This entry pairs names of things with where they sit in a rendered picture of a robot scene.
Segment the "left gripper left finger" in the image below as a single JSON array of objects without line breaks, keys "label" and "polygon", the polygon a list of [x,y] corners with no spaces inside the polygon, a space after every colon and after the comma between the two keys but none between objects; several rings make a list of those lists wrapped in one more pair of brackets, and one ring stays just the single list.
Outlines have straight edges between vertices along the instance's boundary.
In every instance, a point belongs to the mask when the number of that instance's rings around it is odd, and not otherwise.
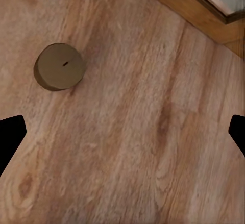
[{"label": "left gripper left finger", "polygon": [[0,176],[27,133],[23,116],[0,120]]}]

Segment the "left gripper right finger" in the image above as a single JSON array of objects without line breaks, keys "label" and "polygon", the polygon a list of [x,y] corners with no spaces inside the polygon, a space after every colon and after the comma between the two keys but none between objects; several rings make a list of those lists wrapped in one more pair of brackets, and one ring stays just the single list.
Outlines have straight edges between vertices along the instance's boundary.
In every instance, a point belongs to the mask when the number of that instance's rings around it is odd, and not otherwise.
[{"label": "left gripper right finger", "polygon": [[230,121],[229,134],[245,155],[245,117],[234,114]]}]

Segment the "pillar candle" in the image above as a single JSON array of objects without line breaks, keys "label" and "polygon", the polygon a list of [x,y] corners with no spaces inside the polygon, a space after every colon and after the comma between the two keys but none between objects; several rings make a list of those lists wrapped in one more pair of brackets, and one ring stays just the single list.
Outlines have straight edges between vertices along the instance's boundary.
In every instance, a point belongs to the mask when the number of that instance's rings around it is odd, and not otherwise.
[{"label": "pillar candle", "polygon": [[69,44],[55,43],[41,51],[34,65],[34,77],[47,90],[61,91],[79,84],[84,76],[82,55]]}]

